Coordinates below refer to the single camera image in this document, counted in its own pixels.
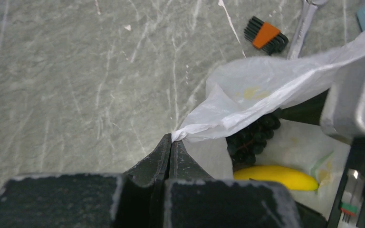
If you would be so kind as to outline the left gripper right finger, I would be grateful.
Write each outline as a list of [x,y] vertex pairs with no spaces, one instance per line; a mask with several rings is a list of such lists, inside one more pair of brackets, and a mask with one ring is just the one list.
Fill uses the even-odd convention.
[[256,180],[165,181],[163,228],[300,228],[288,189]]

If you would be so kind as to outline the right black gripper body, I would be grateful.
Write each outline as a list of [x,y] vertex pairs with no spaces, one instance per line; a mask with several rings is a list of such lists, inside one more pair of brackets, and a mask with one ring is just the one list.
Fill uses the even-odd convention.
[[329,218],[297,203],[305,228],[365,228],[365,137],[352,141]]

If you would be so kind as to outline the white plastic shopping bag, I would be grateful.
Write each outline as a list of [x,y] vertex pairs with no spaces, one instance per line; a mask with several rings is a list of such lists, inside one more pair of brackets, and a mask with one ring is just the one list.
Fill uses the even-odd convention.
[[[249,57],[222,65],[206,81],[205,100],[187,115],[172,140],[183,141],[188,153],[212,177],[230,179],[233,171],[226,137],[265,114],[288,110],[329,92],[339,68],[362,57],[365,31],[340,48],[307,57]],[[289,167],[314,177],[317,190],[293,191],[292,196],[327,218],[350,142],[323,133],[322,111],[317,112],[316,125],[284,118],[258,163]]]

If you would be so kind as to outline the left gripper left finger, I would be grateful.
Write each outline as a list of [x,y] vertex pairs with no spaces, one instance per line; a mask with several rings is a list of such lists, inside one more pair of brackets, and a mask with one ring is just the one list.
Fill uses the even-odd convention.
[[30,173],[0,190],[0,228],[160,228],[171,135],[124,173]]

